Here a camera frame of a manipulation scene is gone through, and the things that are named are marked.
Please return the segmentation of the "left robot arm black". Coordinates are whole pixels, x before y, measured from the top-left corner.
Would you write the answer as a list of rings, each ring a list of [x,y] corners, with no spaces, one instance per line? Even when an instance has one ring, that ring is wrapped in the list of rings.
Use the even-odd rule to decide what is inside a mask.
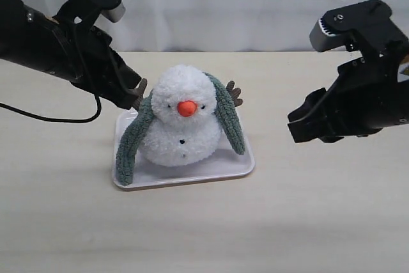
[[[147,80],[91,24],[85,0],[68,0],[48,17],[22,0],[1,0],[1,59],[68,81],[122,109],[137,109]]]

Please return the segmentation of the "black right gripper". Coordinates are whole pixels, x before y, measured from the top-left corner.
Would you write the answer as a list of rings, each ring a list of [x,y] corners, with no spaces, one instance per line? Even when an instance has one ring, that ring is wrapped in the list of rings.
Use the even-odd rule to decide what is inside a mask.
[[[359,58],[343,65],[328,91],[320,88],[308,94],[288,114],[288,121],[296,143],[334,143],[407,125],[408,55]]]

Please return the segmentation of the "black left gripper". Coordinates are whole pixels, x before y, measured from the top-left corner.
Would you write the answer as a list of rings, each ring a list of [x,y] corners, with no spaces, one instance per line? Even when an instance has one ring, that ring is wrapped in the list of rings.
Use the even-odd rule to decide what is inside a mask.
[[[112,102],[121,109],[130,109],[138,98],[136,88],[142,77],[132,70],[110,46],[112,37],[93,26],[87,37],[79,37],[81,56],[88,76],[73,85]]]

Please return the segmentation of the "right robot arm black grey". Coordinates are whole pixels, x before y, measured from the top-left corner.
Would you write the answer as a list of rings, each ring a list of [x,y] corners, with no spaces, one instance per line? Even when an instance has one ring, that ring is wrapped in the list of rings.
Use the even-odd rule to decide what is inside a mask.
[[[295,143],[319,139],[334,143],[346,137],[367,137],[387,127],[408,124],[408,42],[392,42],[383,51],[364,49],[346,35],[311,32],[318,52],[346,46],[361,55],[337,68],[328,88],[308,94],[288,114]]]

